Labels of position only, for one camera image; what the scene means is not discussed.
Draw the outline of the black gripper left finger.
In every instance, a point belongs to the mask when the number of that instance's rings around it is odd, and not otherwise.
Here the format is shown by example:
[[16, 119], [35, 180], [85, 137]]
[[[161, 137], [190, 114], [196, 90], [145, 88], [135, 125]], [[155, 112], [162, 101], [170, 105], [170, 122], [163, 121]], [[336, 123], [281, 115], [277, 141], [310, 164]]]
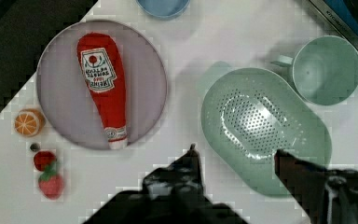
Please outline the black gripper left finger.
[[196, 144], [179, 159], [148, 174], [142, 181], [142, 193], [152, 202], [168, 201], [174, 205], [196, 206], [205, 200], [200, 154]]

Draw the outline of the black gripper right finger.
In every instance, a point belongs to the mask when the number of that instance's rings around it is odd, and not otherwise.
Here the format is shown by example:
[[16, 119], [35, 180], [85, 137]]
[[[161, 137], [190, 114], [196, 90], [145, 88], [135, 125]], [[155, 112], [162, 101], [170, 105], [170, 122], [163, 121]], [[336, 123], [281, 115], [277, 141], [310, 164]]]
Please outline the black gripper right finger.
[[311, 224], [358, 224], [358, 171], [327, 169], [281, 149], [274, 169]]

